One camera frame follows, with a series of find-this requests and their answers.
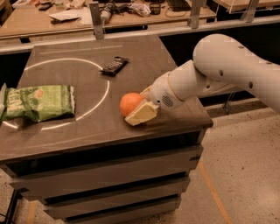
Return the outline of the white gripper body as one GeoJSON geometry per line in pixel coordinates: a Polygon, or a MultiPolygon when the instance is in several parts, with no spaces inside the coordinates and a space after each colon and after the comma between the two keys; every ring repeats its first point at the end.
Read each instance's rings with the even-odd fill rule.
{"type": "Polygon", "coordinates": [[[170,111],[183,104],[173,92],[169,82],[169,72],[158,77],[150,86],[150,99],[162,110],[170,111]]]}

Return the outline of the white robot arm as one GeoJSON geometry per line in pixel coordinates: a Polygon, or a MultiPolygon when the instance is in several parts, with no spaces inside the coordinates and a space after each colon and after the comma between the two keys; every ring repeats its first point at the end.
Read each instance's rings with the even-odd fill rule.
{"type": "Polygon", "coordinates": [[[158,77],[142,93],[125,94],[120,111],[132,126],[146,123],[159,110],[173,110],[194,96],[241,88],[280,112],[280,66],[252,53],[223,34],[204,37],[192,59],[158,77]]]}

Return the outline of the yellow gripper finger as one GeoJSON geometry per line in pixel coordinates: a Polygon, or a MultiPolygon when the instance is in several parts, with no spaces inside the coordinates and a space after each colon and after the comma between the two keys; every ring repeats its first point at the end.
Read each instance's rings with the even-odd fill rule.
{"type": "Polygon", "coordinates": [[[152,101],[143,100],[128,116],[125,117],[125,121],[132,126],[148,122],[157,116],[158,108],[159,106],[152,101]]]}
{"type": "Polygon", "coordinates": [[[151,91],[151,87],[147,87],[145,90],[143,90],[140,95],[146,99],[146,100],[149,100],[151,97],[150,97],[150,91],[151,91]]]}

